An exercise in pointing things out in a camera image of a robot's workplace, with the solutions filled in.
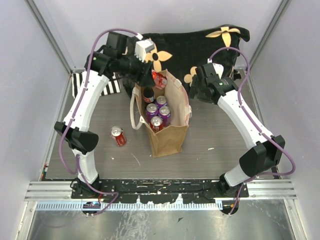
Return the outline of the purple grape can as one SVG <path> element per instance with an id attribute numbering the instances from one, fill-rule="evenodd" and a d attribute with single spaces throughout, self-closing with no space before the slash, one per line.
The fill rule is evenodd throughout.
<path id="1" fill-rule="evenodd" d="M 158 116 L 159 109 L 158 109 L 158 106 L 155 103 L 149 103 L 146 106 L 145 112 L 146 112 L 146 116 L 147 116 L 147 122 L 150 123 L 151 119 L 153 117 Z"/>
<path id="2" fill-rule="evenodd" d="M 167 98 L 164 95 L 160 95 L 156 98 L 155 100 L 155 104 L 157 105 L 157 107 L 160 109 L 161 107 L 167 106 L 168 105 L 168 101 Z"/>
<path id="3" fill-rule="evenodd" d="M 162 106 L 158 110 L 158 116 L 162 118 L 164 127 L 168 127 L 171 124 L 171 110 L 168 106 Z"/>

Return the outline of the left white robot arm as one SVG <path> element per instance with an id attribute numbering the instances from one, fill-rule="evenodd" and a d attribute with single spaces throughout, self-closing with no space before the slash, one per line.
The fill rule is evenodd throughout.
<path id="1" fill-rule="evenodd" d="M 114 74 L 128 77 L 141 87 L 155 86 L 151 76 L 152 63 L 147 59 L 147 55 L 156 48 L 154 42 L 135 32 L 133 52 L 126 53 L 129 37 L 124 32 L 125 29 L 121 28 L 102 32 L 107 35 L 107 41 L 100 48 L 96 46 L 101 37 L 96 38 L 84 65 L 85 80 L 68 114 L 54 125 L 54 130 L 61 136 L 60 144 L 67 142 L 75 156 L 76 169 L 67 169 L 77 175 L 70 187 L 83 197 L 95 198 L 102 193 L 94 156 L 99 136 L 89 127 L 103 89 Z"/>

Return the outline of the purple grape can front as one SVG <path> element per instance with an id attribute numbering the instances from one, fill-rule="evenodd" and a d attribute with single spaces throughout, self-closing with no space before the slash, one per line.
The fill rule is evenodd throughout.
<path id="1" fill-rule="evenodd" d="M 162 118 L 164 127 L 168 127 L 171 124 L 171 110 L 168 106 L 162 106 L 158 110 L 158 116 Z"/>

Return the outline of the red cola can back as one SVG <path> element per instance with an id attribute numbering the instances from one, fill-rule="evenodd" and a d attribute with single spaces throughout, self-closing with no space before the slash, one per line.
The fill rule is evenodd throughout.
<path id="1" fill-rule="evenodd" d="M 154 116 L 150 120 L 150 127 L 154 133 L 161 131 L 164 128 L 163 119 L 159 116 Z"/>

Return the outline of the glass cola bottle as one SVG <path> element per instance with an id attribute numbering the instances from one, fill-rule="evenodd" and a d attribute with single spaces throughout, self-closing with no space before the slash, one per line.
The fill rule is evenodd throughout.
<path id="1" fill-rule="evenodd" d="M 145 87 L 142 93 L 143 101 L 145 105 L 155 103 L 155 94 L 154 90 L 151 87 Z"/>

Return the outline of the brown jute canvas bag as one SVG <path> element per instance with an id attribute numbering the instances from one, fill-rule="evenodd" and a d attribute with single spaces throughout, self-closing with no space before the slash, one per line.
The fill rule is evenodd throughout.
<path id="1" fill-rule="evenodd" d="M 189 104 L 188 94 L 181 81 L 174 77 L 168 70 L 160 72 L 166 77 L 164 89 L 153 87 L 154 96 L 165 96 L 171 111 L 170 125 L 161 131 L 154 132 L 147 121 L 146 103 L 143 99 L 144 88 L 135 85 L 130 100 L 130 121 L 133 129 L 138 130 L 141 126 L 146 127 L 147 135 L 153 157 L 164 157 L 182 152 L 192 108 Z"/>

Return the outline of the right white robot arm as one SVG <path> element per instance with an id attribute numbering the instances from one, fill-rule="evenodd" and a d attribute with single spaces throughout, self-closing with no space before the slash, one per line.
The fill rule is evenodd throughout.
<path id="1" fill-rule="evenodd" d="M 247 106 L 238 86 L 229 77 L 222 78 L 223 66 L 207 63 L 195 69 L 188 96 L 219 106 L 241 134 L 247 152 L 236 167 L 222 174 L 217 188 L 225 197 L 231 197 L 237 186 L 280 163 L 285 140 L 274 136 Z"/>

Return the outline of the purple grape can back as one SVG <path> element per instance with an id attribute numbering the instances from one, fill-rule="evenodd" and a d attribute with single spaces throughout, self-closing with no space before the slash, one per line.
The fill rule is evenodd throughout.
<path id="1" fill-rule="evenodd" d="M 157 105 L 157 107 L 160 109 L 161 107 L 167 106 L 168 105 L 168 101 L 167 98 L 164 95 L 160 95 L 156 98 L 155 100 L 155 104 Z"/>

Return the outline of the red cola can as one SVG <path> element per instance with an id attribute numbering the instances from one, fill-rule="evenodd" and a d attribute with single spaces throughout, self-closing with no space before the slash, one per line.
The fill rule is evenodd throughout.
<path id="1" fill-rule="evenodd" d="M 157 89 L 164 90 L 168 84 L 167 78 L 155 70 L 151 71 L 151 75 L 154 80 L 155 87 Z"/>
<path id="2" fill-rule="evenodd" d="M 110 136 L 118 147 L 122 147 L 127 143 L 124 130 L 120 126 L 113 126 L 110 130 Z"/>
<path id="3" fill-rule="evenodd" d="M 163 119 L 159 116 L 154 116 L 150 120 L 150 127 L 154 133 L 161 131 L 164 128 Z"/>

